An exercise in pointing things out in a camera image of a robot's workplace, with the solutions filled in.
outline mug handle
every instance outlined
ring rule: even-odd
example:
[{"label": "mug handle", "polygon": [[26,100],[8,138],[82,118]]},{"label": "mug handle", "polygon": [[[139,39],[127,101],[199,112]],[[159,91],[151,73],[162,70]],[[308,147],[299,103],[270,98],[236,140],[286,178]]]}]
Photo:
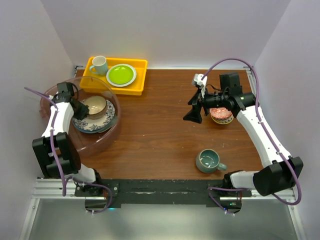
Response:
[{"label": "mug handle", "polygon": [[94,67],[95,67],[95,66],[92,65],[92,66],[89,68],[89,71],[90,71],[91,73],[93,73],[93,74],[98,74],[97,71],[92,71],[92,69],[93,69]]},{"label": "mug handle", "polygon": [[219,163],[218,169],[219,169],[220,171],[226,171],[226,170],[227,170],[227,165],[225,165],[225,164],[223,164],[223,163]]}]

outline yellow plastic bin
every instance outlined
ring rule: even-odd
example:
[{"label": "yellow plastic bin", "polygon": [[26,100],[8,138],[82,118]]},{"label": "yellow plastic bin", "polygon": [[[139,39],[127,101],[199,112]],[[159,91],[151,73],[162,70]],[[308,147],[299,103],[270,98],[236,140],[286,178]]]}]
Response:
[{"label": "yellow plastic bin", "polygon": [[[136,96],[140,96],[142,94],[145,86],[146,72],[147,72],[147,66],[148,66],[147,60],[107,57],[106,62],[108,64],[109,69],[117,64],[128,64],[134,67],[136,70],[136,78],[133,83],[124,87],[116,87],[109,84],[106,76],[100,76],[89,71],[90,66],[92,66],[93,59],[94,59],[94,56],[89,58],[86,64],[83,76],[95,77],[104,81],[113,90],[115,94],[136,95]],[[103,84],[98,84],[97,81],[90,81],[90,79],[88,79],[87,77],[84,77],[83,80],[81,80],[80,87],[87,92],[104,91],[106,88]]]}]

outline cup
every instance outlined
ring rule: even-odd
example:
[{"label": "cup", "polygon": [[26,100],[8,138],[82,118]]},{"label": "cup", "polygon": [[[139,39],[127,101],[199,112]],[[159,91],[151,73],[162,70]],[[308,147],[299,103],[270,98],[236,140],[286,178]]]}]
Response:
[{"label": "cup", "polygon": [[107,59],[104,56],[96,56],[92,60],[92,66],[89,68],[90,72],[93,74],[98,74],[101,76],[105,76],[108,72],[108,64]]},{"label": "cup", "polygon": [[196,156],[195,164],[197,168],[205,174],[213,173],[217,169],[220,171],[227,170],[227,166],[220,162],[218,153],[212,149],[201,151]]}]

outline white wall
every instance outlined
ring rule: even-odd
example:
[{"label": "white wall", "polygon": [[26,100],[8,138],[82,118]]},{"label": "white wall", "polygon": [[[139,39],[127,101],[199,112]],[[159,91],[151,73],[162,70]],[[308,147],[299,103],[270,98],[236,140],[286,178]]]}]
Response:
[{"label": "white wall", "polygon": [[106,55],[147,59],[150,68],[207,68],[226,57],[254,63],[290,2],[41,1],[74,64]]},{"label": "white wall", "polygon": [[40,99],[71,77],[73,65],[39,0],[0,7],[0,239],[18,239],[35,179],[41,176],[32,140],[44,131]]},{"label": "white wall", "polygon": [[304,162],[298,209],[309,240],[320,236],[319,12],[319,0],[291,0],[256,62],[266,118]]}]

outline brown tabletop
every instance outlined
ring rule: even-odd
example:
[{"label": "brown tabletop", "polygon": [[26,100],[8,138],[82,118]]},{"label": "brown tabletop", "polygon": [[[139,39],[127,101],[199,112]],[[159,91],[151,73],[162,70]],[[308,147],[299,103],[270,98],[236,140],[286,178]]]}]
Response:
[{"label": "brown tabletop", "polygon": [[[261,170],[258,152],[236,119],[219,125],[202,111],[202,124],[183,121],[191,109],[187,102],[197,90],[191,81],[196,73],[204,72],[148,70],[141,96],[117,96],[122,110],[117,140],[81,159],[82,163],[105,179],[222,179],[228,172]],[[211,71],[208,83],[219,87],[219,74],[225,72],[230,70]],[[246,71],[237,72],[243,92],[251,91]],[[227,171],[200,172],[195,159],[204,149],[215,150]]]}]

